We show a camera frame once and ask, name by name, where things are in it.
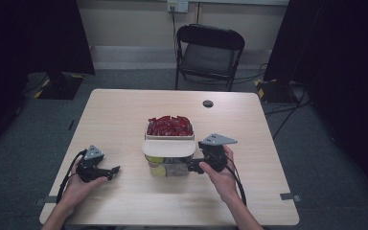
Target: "small black object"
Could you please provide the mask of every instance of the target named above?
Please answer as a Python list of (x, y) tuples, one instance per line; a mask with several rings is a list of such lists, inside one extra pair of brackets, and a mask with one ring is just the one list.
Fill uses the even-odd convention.
[(202, 103), (202, 105), (204, 105), (204, 107), (208, 107), (208, 108), (210, 108), (210, 107), (214, 106), (214, 103), (213, 103), (212, 101), (205, 100), (205, 101)]
[(120, 166), (111, 170), (98, 169), (98, 164), (104, 159), (104, 154), (95, 146), (91, 146), (85, 152), (82, 160), (77, 165), (77, 174), (83, 182), (90, 182), (101, 176), (106, 176), (111, 180), (113, 176), (118, 173)]

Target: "container lid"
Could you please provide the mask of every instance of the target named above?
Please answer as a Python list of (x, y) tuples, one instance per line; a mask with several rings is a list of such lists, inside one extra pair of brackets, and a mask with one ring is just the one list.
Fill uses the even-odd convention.
[(143, 153), (155, 157), (187, 157), (196, 151), (196, 142), (190, 140), (145, 140)]

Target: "chair seat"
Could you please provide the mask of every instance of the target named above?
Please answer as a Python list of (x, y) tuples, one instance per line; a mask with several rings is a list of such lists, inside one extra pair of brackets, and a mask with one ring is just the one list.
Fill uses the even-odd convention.
[(232, 73), (234, 51), (189, 44), (181, 69), (229, 77)]

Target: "forearm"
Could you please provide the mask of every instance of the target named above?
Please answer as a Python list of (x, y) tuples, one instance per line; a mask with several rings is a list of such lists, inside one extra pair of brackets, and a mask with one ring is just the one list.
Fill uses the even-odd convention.
[(255, 220), (247, 207), (243, 204), (241, 198), (238, 195), (232, 195), (225, 201), (232, 216), (237, 223), (239, 229), (263, 229), (263, 227)]
[(71, 211), (72, 208), (60, 202), (53, 209), (52, 213), (47, 218), (46, 222), (44, 223), (41, 229), (60, 230)]

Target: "metal bracket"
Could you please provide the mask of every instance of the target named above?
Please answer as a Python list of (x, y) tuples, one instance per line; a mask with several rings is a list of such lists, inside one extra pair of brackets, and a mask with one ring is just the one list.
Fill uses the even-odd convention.
[(201, 141), (202, 144), (208, 146), (221, 146), (227, 144), (237, 144), (238, 141), (229, 137), (225, 137), (216, 133), (212, 133)]

